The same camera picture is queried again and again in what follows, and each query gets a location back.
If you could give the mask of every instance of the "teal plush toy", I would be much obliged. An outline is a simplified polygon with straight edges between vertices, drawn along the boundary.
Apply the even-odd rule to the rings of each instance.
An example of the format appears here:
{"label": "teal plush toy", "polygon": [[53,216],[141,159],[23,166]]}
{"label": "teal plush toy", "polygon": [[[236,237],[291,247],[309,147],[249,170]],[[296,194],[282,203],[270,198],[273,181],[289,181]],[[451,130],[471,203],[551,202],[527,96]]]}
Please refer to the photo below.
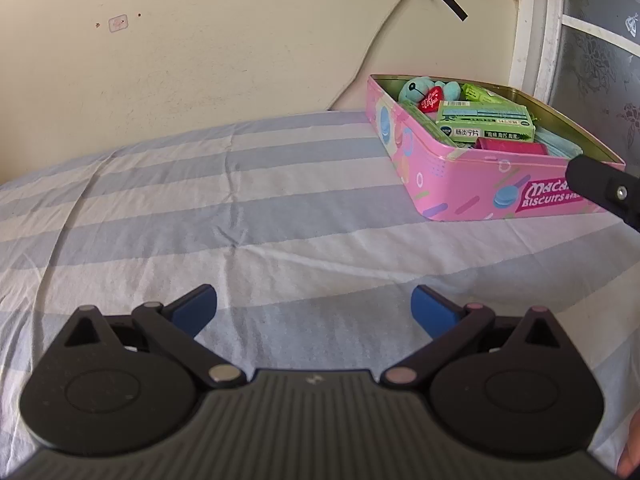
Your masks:
{"label": "teal plush toy", "polygon": [[419,103],[425,98],[427,92],[431,90],[433,86],[433,81],[426,76],[409,79],[409,81],[404,83],[400,91],[398,102],[411,101],[414,104]]}
{"label": "teal plush toy", "polygon": [[457,101],[460,99],[460,85],[455,81],[449,81],[443,86],[442,91],[445,101]]}

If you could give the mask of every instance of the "red label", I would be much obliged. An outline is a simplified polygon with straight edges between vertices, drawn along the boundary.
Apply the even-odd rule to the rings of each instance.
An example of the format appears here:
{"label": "red label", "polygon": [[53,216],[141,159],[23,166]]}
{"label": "red label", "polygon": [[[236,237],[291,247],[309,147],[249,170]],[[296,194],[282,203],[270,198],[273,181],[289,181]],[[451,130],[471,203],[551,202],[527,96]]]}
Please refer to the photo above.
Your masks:
{"label": "red label", "polygon": [[564,178],[532,180],[525,186],[516,213],[550,205],[569,204],[578,200],[582,200],[582,197],[569,189]]}
{"label": "red label", "polygon": [[444,90],[439,86],[434,86],[427,92],[426,97],[418,103],[418,110],[422,113],[428,114],[430,112],[437,112],[440,101],[444,100]]}

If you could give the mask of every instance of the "hand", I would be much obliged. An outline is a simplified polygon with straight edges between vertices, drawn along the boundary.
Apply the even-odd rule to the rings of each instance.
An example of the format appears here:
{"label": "hand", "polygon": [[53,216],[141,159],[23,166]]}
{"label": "hand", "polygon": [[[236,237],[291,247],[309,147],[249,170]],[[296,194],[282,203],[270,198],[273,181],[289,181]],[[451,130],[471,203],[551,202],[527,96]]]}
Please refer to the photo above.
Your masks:
{"label": "hand", "polygon": [[616,473],[620,478],[626,478],[638,465],[640,465],[640,410],[634,413],[629,423],[629,437],[618,461]]}

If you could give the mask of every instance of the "green package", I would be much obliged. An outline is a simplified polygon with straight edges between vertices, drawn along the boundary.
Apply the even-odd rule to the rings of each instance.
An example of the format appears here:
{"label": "green package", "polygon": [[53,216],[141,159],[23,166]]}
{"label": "green package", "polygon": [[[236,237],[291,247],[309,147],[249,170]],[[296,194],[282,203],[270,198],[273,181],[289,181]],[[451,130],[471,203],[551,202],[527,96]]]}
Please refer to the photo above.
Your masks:
{"label": "green package", "polygon": [[488,91],[478,85],[464,83],[462,85],[462,97],[465,101],[475,101],[478,103],[511,103],[508,99]]}
{"label": "green package", "polygon": [[406,110],[407,113],[411,115],[411,117],[413,117],[418,124],[420,124],[420,126],[422,126],[427,132],[429,132],[431,134],[431,137],[434,137],[438,142],[446,144],[447,146],[453,146],[454,148],[456,147],[456,144],[453,142],[453,140],[449,139],[449,137],[443,134],[440,131],[439,127],[436,126],[436,123],[434,123],[430,118],[428,118],[425,114],[418,110],[418,107],[411,101],[405,99],[400,103],[400,106],[404,108],[404,110]]}
{"label": "green package", "polygon": [[513,102],[441,101],[436,124],[454,142],[478,137],[533,142],[535,127],[527,108]]}

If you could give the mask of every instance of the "bed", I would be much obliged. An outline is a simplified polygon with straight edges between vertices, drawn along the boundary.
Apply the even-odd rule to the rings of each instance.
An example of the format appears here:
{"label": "bed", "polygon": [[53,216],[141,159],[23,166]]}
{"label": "bed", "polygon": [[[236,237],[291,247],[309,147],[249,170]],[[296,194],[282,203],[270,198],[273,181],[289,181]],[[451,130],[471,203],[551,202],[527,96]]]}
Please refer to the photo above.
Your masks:
{"label": "bed", "polygon": [[431,222],[361,112],[232,124],[0,186],[0,476],[34,450],[17,403],[80,304],[129,313],[201,283],[198,340],[257,367],[384,368],[429,341],[419,283],[498,314],[548,306],[593,369],[615,467],[640,404],[640,235],[610,214]]}

